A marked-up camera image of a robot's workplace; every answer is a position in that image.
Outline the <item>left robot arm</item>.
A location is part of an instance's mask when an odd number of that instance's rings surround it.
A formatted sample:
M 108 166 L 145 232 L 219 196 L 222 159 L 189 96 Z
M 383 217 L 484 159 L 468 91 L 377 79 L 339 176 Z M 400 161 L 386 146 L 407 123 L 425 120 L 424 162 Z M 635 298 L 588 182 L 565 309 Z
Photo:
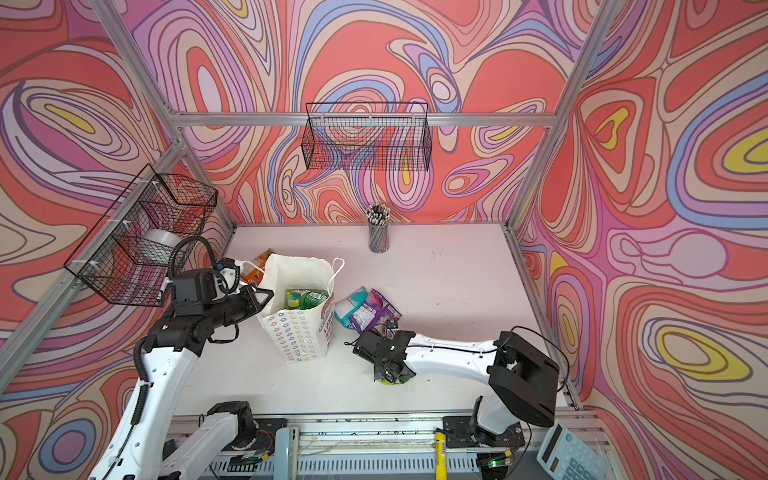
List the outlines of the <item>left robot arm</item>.
M 274 292 L 243 285 L 204 304 L 193 316 L 175 305 L 134 347 L 139 374 L 127 410 L 88 475 L 90 479 L 197 479 L 227 447 L 250 450 L 259 427 L 246 401 L 220 402 L 201 426 L 168 457 L 163 448 L 183 389 L 208 338 L 219 327 L 238 325 L 268 305 Z

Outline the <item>white patterned paper bag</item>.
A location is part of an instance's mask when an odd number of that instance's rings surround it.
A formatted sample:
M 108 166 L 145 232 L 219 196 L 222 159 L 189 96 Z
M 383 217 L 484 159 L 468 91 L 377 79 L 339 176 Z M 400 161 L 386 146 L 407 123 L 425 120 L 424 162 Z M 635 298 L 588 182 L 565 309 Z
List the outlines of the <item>white patterned paper bag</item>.
M 345 260 L 271 254 L 263 265 L 237 260 L 241 282 L 274 296 L 257 315 L 282 360 L 288 364 L 326 357 L 334 310 L 334 287 Z

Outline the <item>yellow green Fox's packet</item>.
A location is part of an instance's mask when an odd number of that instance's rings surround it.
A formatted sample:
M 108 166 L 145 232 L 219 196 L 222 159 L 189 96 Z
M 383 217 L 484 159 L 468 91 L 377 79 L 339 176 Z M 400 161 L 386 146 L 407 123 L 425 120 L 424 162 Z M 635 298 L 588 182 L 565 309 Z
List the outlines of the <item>yellow green Fox's packet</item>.
M 384 385 L 403 385 L 415 376 L 410 371 L 381 371 L 375 373 L 375 380 Z

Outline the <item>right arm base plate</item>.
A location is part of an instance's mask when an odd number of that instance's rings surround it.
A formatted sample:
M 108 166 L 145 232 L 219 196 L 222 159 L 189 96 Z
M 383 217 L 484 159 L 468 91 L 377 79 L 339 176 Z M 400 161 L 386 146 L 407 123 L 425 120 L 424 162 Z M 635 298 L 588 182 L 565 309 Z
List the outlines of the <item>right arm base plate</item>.
M 445 434 L 449 449 L 505 448 L 516 451 L 526 445 L 520 423 L 510 425 L 501 434 L 493 434 L 478 427 L 471 416 L 449 415 L 442 417 L 440 431 Z

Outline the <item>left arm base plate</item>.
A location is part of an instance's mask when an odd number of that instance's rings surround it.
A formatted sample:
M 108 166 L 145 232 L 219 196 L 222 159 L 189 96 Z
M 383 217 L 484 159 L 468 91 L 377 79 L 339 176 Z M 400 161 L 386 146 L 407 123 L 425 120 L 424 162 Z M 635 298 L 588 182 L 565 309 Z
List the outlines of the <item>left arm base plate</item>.
M 226 445 L 222 452 L 261 456 L 275 450 L 277 431 L 287 426 L 286 418 L 267 417 L 255 420 L 256 430 L 248 433 L 244 440 L 235 440 Z

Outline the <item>green white snack packet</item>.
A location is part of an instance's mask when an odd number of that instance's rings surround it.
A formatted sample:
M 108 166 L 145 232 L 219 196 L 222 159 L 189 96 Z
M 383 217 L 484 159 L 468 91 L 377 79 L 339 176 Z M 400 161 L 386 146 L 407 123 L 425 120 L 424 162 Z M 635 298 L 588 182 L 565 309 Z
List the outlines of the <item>green white snack packet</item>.
M 310 310 L 329 298 L 329 293 L 325 290 L 310 289 L 291 289 L 285 293 L 286 309 L 288 310 Z

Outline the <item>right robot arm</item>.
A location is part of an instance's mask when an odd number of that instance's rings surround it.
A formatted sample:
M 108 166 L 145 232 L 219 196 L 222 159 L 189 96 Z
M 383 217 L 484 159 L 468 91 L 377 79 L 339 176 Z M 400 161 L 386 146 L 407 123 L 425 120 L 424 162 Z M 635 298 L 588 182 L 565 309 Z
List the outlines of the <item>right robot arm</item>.
M 500 435 L 517 422 L 550 428 L 559 366 L 518 331 L 515 327 L 482 342 L 440 340 L 406 330 L 384 336 L 365 331 L 352 347 L 373 365 L 379 382 L 402 384 L 417 375 L 438 374 L 489 386 L 493 395 L 479 398 L 475 414 L 475 424 L 486 433 Z

